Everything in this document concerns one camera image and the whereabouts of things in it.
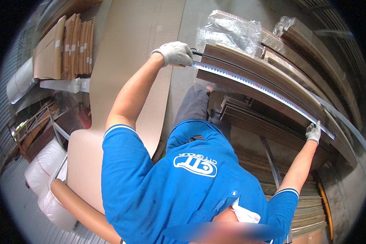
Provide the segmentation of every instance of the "white glove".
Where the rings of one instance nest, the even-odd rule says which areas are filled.
[[[318,145],[318,141],[320,140],[320,136],[321,136],[320,120],[317,121],[316,127],[313,123],[311,123],[306,128],[305,136],[306,136],[306,141],[313,140],[313,141],[317,142],[317,145]]]
[[[192,51],[186,43],[180,41],[170,42],[152,51],[152,53],[155,52],[163,55],[164,67],[168,64],[192,65]]]

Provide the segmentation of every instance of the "corrugated metal wall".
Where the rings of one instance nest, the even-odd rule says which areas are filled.
[[[0,188],[10,214],[29,243],[108,243],[79,222],[70,233],[50,222],[39,210],[37,195],[25,186],[28,165],[22,157],[11,162],[0,179]]]
[[[11,133],[8,129],[8,122],[10,121],[9,101],[7,98],[7,83],[12,75],[18,69],[18,56],[21,35],[18,35],[14,41],[13,46],[7,52],[0,70],[0,168],[8,156],[11,148],[15,146],[15,141],[12,139]]]

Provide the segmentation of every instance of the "white plastic bag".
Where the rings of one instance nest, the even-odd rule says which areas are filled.
[[[66,80],[44,80],[39,83],[39,87],[54,89],[54,90],[64,90],[71,93],[78,93],[79,91],[85,91],[87,89],[87,84],[89,86],[90,78],[75,78],[71,81]]]
[[[206,44],[232,48],[254,57],[261,40],[261,23],[233,14],[213,10],[208,24],[197,30],[196,48],[203,52]]]
[[[48,185],[49,178],[65,157],[65,150],[60,146],[56,137],[53,138],[33,159],[24,172],[24,177],[30,188],[38,196]]]
[[[15,104],[35,85],[33,76],[33,58],[31,57],[20,66],[7,83],[7,97],[10,103]]]
[[[38,206],[56,226],[67,232],[73,230],[77,219],[61,205],[59,200],[50,191],[50,186],[45,186],[39,195]]]

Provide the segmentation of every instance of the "tape measure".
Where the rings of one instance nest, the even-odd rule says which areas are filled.
[[[317,119],[315,119],[312,115],[307,113],[305,110],[303,110],[298,105],[294,104],[290,100],[288,100],[288,99],[284,98],[283,96],[279,95],[275,91],[265,87],[264,85],[261,85],[261,84],[255,82],[255,81],[252,81],[252,80],[250,80],[250,79],[248,79],[244,76],[237,75],[233,72],[221,69],[219,67],[209,65],[209,64],[205,64],[205,63],[201,63],[201,62],[197,62],[197,61],[194,61],[191,67],[198,68],[198,69],[204,70],[204,71],[208,71],[208,72],[211,72],[213,74],[220,75],[220,76],[229,78],[231,80],[237,81],[241,84],[247,85],[247,86],[249,86],[249,87],[251,87],[255,90],[258,90],[258,91],[268,95],[269,97],[272,97],[273,99],[278,100],[279,102],[283,103],[284,105],[288,106],[289,108],[295,110],[297,113],[299,113],[302,116],[304,116],[305,118],[307,118],[312,123],[314,123],[314,124],[317,123]],[[327,128],[325,128],[322,125],[320,125],[320,128],[332,140],[335,140],[334,134],[332,134]]]

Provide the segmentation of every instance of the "blue sleeve trim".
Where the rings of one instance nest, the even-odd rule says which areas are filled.
[[[287,192],[287,191],[291,191],[291,192],[295,193],[297,195],[297,198],[300,199],[300,195],[298,194],[298,192],[295,189],[292,189],[292,188],[286,188],[286,189],[280,190],[279,192],[275,193],[271,198],[275,197],[279,193],[284,193],[284,192]]]
[[[124,124],[117,124],[117,125],[113,125],[113,126],[111,126],[111,127],[106,131],[105,135],[103,136],[103,141],[105,140],[106,135],[107,135],[110,131],[112,131],[112,130],[114,130],[114,129],[117,129],[117,128],[126,128],[126,129],[130,129],[130,130],[132,130],[134,133],[136,133],[136,134],[137,134],[137,132],[136,132],[133,128],[131,128],[130,126],[128,126],[128,125],[124,125]]]

